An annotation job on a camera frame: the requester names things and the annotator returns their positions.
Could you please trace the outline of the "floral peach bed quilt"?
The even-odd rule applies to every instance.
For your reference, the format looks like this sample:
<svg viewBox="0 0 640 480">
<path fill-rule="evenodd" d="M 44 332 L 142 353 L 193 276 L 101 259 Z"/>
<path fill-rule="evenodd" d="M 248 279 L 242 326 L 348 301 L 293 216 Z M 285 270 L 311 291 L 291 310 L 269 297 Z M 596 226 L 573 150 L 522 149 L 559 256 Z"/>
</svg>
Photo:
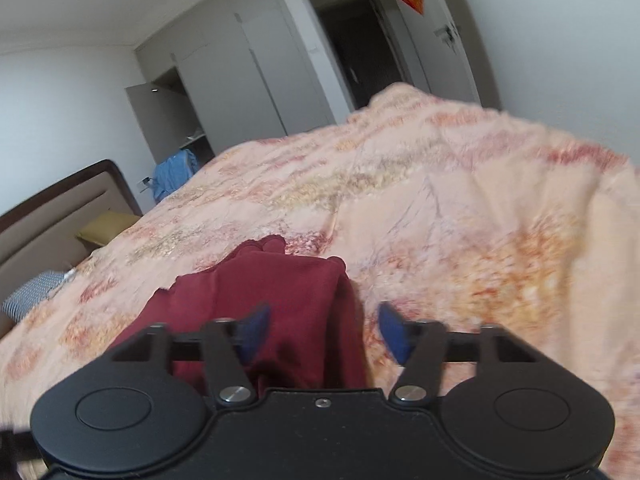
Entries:
<svg viewBox="0 0 640 480">
<path fill-rule="evenodd" d="M 1 421 L 99 356 L 152 293 L 244 240 L 340 257 L 371 378 L 398 367 L 376 306 L 455 330 L 506 326 L 603 393 L 603 460 L 639 474 L 639 170 L 545 125 L 394 84 L 344 124 L 229 148 L 81 263 L 1 344 Z"/>
</svg>

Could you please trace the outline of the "blue clothes pile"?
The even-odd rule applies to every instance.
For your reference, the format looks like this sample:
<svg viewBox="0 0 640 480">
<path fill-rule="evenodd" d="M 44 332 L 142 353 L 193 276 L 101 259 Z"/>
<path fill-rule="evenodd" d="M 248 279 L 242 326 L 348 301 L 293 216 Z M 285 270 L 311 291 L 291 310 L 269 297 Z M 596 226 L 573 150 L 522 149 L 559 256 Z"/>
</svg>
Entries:
<svg viewBox="0 0 640 480">
<path fill-rule="evenodd" d="M 195 155 L 188 149 L 178 151 L 157 165 L 151 181 L 154 202 L 182 188 L 200 169 Z"/>
</svg>

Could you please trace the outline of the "brown padded bed headboard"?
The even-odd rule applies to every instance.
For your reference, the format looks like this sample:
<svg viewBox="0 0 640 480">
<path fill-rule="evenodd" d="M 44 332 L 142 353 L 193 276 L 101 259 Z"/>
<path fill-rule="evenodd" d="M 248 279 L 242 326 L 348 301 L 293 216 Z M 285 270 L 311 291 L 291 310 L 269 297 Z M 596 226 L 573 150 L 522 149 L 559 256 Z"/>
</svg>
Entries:
<svg viewBox="0 0 640 480">
<path fill-rule="evenodd" d="M 142 215 L 119 168 L 110 160 L 101 160 L 2 214 L 1 305 L 42 272 L 64 272 L 61 285 L 68 282 L 76 266 L 98 248 L 78 240 L 76 233 L 108 210 Z M 2 335 L 17 323 L 1 311 Z"/>
</svg>

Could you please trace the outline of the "white bedroom door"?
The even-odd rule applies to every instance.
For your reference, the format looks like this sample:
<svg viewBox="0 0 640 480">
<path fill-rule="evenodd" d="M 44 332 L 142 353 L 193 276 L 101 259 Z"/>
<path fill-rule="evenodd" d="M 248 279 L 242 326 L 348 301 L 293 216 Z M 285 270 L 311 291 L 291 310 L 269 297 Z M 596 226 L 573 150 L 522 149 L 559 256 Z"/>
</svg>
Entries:
<svg viewBox="0 0 640 480">
<path fill-rule="evenodd" d="M 424 71 L 428 91 L 445 99 L 502 107 L 495 76 L 468 0 L 424 0 L 424 13 L 414 12 L 395 0 L 416 55 Z M 455 24 L 458 38 L 445 44 L 436 29 Z"/>
</svg>

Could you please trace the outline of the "olive green pillow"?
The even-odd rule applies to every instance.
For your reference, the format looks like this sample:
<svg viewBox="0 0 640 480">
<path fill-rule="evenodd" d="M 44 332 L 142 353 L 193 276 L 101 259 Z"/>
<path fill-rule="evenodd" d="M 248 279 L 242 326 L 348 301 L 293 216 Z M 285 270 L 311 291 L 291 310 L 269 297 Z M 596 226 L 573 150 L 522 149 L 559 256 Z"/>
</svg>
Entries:
<svg viewBox="0 0 640 480">
<path fill-rule="evenodd" d="M 104 247 L 139 220 L 140 217 L 135 214 L 108 210 L 83 226 L 76 237 L 82 242 Z"/>
</svg>

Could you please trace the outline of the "grey built-in wardrobe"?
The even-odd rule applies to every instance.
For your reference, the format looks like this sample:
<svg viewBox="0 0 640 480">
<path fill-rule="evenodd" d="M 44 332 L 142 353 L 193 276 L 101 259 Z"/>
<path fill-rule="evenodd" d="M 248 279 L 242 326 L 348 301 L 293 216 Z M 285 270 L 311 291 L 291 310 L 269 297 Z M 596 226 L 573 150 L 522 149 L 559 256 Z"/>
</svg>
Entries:
<svg viewBox="0 0 640 480">
<path fill-rule="evenodd" d="M 308 0 L 201 0 L 136 57 L 149 82 L 177 73 L 215 154 L 339 124 L 350 112 Z"/>
</svg>

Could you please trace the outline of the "black white houndstooth pillow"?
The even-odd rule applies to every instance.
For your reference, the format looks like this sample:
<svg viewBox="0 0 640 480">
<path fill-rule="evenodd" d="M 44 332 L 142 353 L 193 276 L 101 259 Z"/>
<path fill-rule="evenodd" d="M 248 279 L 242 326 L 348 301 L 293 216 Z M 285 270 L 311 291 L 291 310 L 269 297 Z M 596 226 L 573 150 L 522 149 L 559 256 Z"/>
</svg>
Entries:
<svg viewBox="0 0 640 480">
<path fill-rule="evenodd" d="M 3 301 L 1 311 L 12 321 L 20 322 L 29 311 L 45 300 L 66 278 L 64 272 L 46 271 L 38 274 Z"/>
</svg>

